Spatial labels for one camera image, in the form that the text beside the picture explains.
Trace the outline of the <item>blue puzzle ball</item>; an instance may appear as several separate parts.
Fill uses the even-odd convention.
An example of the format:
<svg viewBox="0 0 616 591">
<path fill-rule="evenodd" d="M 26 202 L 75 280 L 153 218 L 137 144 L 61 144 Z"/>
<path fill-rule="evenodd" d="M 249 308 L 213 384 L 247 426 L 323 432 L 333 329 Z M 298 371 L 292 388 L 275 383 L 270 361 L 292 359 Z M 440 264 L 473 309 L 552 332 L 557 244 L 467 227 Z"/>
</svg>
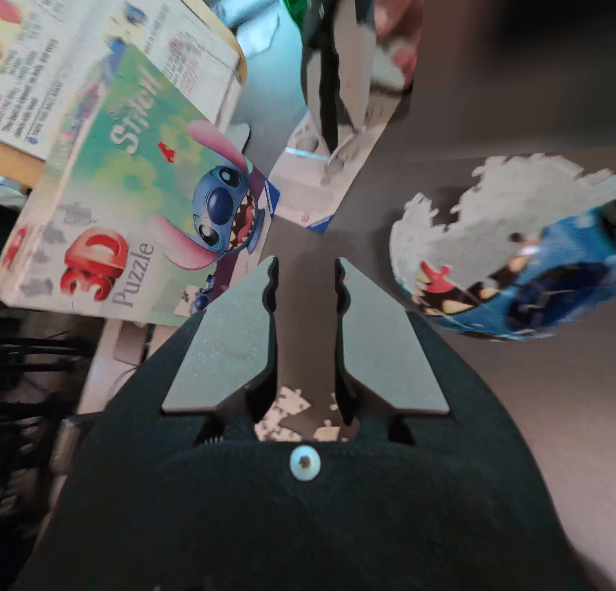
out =
<svg viewBox="0 0 616 591">
<path fill-rule="evenodd" d="M 419 193 L 392 226 L 396 283 L 422 317 L 462 335 L 548 338 L 615 298 L 615 172 L 587 173 L 564 156 L 489 157 L 475 186 L 436 224 Z M 456 287 L 431 294 L 427 261 L 448 264 Z"/>
</svg>

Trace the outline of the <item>red puzzle piece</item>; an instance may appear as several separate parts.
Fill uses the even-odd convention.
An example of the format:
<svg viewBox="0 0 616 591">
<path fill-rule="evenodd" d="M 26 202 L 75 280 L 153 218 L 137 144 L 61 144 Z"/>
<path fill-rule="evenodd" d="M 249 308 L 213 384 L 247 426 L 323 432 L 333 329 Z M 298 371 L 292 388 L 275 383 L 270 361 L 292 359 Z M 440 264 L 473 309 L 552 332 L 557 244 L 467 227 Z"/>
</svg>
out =
<svg viewBox="0 0 616 591">
<path fill-rule="evenodd" d="M 451 268 L 448 264 L 440 269 L 434 268 L 427 261 L 422 261 L 418 280 L 424 284 L 425 290 L 431 294 L 445 294 L 453 290 L 456 285 L 449 279 Z"/>
</svg>

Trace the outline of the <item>white instruction sheet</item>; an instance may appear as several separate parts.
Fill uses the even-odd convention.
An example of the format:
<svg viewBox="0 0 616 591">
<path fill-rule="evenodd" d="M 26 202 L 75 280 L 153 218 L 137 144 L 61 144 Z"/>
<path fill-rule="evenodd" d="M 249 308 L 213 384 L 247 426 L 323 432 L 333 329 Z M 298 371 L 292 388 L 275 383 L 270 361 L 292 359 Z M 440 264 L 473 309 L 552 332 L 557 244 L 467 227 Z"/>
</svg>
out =
<svg viewBox="0 0 616 591">
<path fill-rule="evenodd" d="M 357 131 L 343 131 L 333 154 L 306 112 L 268 178 L 275 216 L 323 234 L 394 111 L 384 104 L 369 108 Z"/>
</svg>

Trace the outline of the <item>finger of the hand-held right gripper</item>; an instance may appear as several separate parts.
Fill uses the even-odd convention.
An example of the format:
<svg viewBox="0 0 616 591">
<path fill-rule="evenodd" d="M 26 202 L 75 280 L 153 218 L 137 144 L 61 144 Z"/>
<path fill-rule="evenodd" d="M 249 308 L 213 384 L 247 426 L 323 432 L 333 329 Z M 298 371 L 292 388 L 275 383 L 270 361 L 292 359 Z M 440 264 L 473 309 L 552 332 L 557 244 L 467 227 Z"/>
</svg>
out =
<svg viewBox="0 0 616 591">
<path fill-rule="evenodd" d="M 356 0 L 338 0 L 335 9 L 340 103 L 338 123 L 355 132 L 365 123 L 375 46 L 374 29 L 358 19 Z"/>
<path fill-rule="evenodd" d="M 334 45 L 303 47 L 301 88 L 317 133 L 332 155 L 339 144 L 339 57 Z"/>
</svg>

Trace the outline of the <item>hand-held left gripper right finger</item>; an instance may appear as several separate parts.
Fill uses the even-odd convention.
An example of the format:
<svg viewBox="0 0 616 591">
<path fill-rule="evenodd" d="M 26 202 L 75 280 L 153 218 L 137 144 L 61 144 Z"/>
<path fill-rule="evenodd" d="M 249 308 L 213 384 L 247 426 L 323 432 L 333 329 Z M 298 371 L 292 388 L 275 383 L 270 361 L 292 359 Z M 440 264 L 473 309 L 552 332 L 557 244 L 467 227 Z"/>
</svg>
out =
<svg viewBox="0 0 616 591">
<path fill-rule="evenodd" d="M 335 261 L 335 397 L 345 425 L 450 414 L 435 372 L 404 307 L 349 260 Z"/>
</svg>

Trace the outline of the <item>cardboard puzzle box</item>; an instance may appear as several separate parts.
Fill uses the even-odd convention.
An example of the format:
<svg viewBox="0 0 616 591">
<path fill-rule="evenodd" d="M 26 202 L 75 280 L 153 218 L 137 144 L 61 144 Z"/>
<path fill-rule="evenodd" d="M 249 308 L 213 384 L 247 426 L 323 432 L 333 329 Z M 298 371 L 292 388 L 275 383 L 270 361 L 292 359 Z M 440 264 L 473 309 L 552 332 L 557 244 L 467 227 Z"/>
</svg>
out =
<svg viewBox="0 0 616 591">
<path fill-rule="evenodd" d="M 1 301 L 178 326 L 259 261 L 264 175 L 139 51 L 114 40 L 1 256 Z"/>
</svg>

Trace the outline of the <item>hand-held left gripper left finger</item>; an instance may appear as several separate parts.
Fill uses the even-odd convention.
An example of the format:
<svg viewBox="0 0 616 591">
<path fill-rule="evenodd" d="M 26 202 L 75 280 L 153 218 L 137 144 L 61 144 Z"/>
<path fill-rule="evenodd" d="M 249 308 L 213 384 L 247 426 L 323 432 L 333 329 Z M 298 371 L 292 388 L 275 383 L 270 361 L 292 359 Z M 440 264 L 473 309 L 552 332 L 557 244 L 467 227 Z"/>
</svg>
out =
<svg viewBox="0 0 616 591">
<path fill-rule="evenodd" d="M 245 415 L 258 423 L 277 394 L 278 258 L 267 257 L 205 310 L 161 409 Z"/>
</svg>

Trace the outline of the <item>person's right hand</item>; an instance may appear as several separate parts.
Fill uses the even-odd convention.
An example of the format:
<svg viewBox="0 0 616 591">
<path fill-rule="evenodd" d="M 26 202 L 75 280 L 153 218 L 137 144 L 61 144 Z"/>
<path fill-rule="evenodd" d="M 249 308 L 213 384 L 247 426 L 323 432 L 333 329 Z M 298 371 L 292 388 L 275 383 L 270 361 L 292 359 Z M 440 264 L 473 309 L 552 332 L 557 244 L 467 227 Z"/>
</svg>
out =
<svg viewBox="0 0 616 591">
<path fill-rule="evenodd" d="M 411 88 L 418 60 L 425 0 L 374 0 L 376 40 L 395 40 L 393 64 L 404 76 L 404 89 Z"/>
</svg>

